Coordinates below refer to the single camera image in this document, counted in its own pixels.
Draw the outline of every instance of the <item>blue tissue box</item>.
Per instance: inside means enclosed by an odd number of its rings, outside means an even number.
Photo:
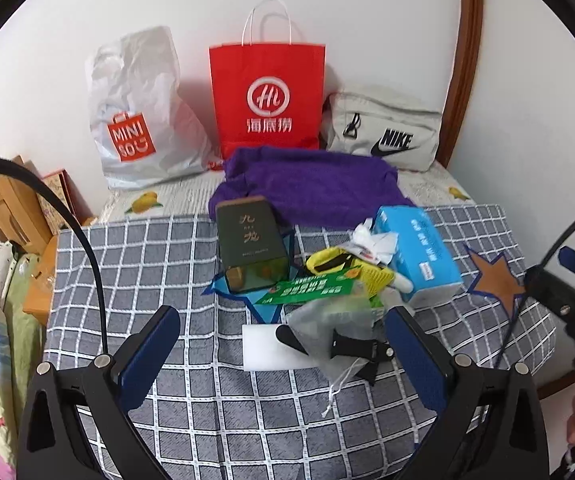
[[[381,207],[376,215],[373,232],[394,232],[399,236],[391,267],[414,285],[409,294],[401,294],[403,301],[415,308],[452,300],[463,284],[461,273],[423,209],[409,206]]]

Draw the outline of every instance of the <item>silver screw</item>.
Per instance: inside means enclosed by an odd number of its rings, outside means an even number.
[[[94,366],[96,368],[105,368],[110,364],[112,358],[107,354],[101,354],[96,359],[94,359]]]
[[[39,375],[45,375],[46,373],[48,373],[49,369],[52,367],[52,365],[50,363],[43,362],[40,363],[37,367],[36,367],[36,373]]]
[[[525,363],[516,363],[514,369],[521,375],[527,375],[529,373],[529,368]]]
[[[463,368],[467,368],[468,366],[470,366],[472,364],[472,359],[469,357],[469,355],[465,355],[465,354],[458,354],[454,358],[454,361],[456,361],[456,364],[458,364],[460,367],[463,367]]]

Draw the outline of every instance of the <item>orange star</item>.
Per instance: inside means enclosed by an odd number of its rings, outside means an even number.
[[[514,314],[514,300],[525,294],[525,287],[519,283],[516,276],[509,269],[509,264],[505,253],[501,253],[491,262],[480,254],[465,246],[472,262],[479,270],[479,275],[470,285],[468,292],[478,296],[495,298],[507,312],[507,316],[512,318]]]

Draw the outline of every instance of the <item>green package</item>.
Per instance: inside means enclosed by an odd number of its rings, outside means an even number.
[[[308,301],[350,294],[361,273],[360,267],[278,282],[256,304],[307,303]]]

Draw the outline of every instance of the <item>dark green box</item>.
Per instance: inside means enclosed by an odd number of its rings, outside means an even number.
[[[216,224],[225,280],[232,292],[267,288],[288,279],[287,251],[264,197],[219,203]]]

